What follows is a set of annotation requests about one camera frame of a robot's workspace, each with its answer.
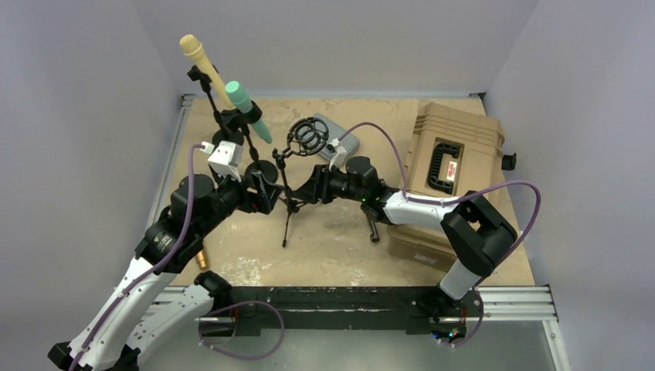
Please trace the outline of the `mint green microphone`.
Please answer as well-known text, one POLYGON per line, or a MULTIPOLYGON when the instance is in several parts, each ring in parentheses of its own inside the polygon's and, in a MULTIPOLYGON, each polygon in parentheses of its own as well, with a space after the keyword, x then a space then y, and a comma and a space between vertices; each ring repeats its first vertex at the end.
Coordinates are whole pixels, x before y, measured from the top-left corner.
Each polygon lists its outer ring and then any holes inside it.
POLYGON ((254 131, 267 144, 273 142, 272 134, 262 119, 262 111, 252 101, 248 90, 236 80, 226 84, 226 94, 230 102, 249 119, 254 131))

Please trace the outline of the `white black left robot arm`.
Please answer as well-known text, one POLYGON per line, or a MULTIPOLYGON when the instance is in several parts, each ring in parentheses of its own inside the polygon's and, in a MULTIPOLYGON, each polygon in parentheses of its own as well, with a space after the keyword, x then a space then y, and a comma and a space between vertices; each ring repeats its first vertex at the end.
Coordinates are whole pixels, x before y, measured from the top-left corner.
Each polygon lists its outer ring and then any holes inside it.
POLYGON ((146 315, 222 221, 238 209, 268 214, 282 191, 259 171, 245 182, 202 174, 184 178, 170 206, 146 230, 106 304, 76 338, 55 344, 49 359, 61 370, 137 370, 193 318, 226 313, 232 287, 206 271, 171 303, 146 315))

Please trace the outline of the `black tripod shock-mount stand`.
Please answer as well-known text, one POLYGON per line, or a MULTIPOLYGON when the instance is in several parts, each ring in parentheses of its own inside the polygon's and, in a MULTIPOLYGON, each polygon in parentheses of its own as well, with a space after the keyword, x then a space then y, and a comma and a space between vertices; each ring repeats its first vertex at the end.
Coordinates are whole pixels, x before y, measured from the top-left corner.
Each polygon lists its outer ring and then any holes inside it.
POLYGON ((282 247, 287 248, 290 234, 291 217, 297 214, 306 204, 293 195, 296 189, 295 170, 289 170, 288 165, 296 165, 299 158, 309 158, 317 155, 328 142, 329 128, 325 120, 311 116, 301 118, 292 124, 287 132, 285 147, 273 150, 273 159, 280 172, 283 183, 283 195, 280 200, 286 206, 286 220, 282 247))

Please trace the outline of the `gold brown microphone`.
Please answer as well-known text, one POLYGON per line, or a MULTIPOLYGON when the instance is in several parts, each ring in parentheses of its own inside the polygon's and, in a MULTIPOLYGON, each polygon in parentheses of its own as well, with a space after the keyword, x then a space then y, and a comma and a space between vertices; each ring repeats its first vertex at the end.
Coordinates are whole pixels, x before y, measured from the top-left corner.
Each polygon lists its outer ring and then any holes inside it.
POLYGON ((195 255, 195 261, 201 271, 206 271, 210 267, 209 263, 209 258, 208 255, 205 251, 205 249, 201 249, 196 255, 195 255))

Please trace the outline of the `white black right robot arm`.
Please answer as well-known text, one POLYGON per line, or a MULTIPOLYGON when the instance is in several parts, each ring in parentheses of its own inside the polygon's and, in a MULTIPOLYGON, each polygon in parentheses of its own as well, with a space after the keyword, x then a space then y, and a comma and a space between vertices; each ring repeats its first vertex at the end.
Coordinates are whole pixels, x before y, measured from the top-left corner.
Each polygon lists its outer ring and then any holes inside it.
POLYGON ((463 306, 465 294, 495 271, 518 240, 513 226, 484 196, 473 191, 460 199, 404 193, 386 185, 365 156, 350 158, 344 171, 315 165, 291 195, 309 204, 348 199, 377 223, 444 233, 456 260, 438 283, 433 303, 445 315, 463 306))

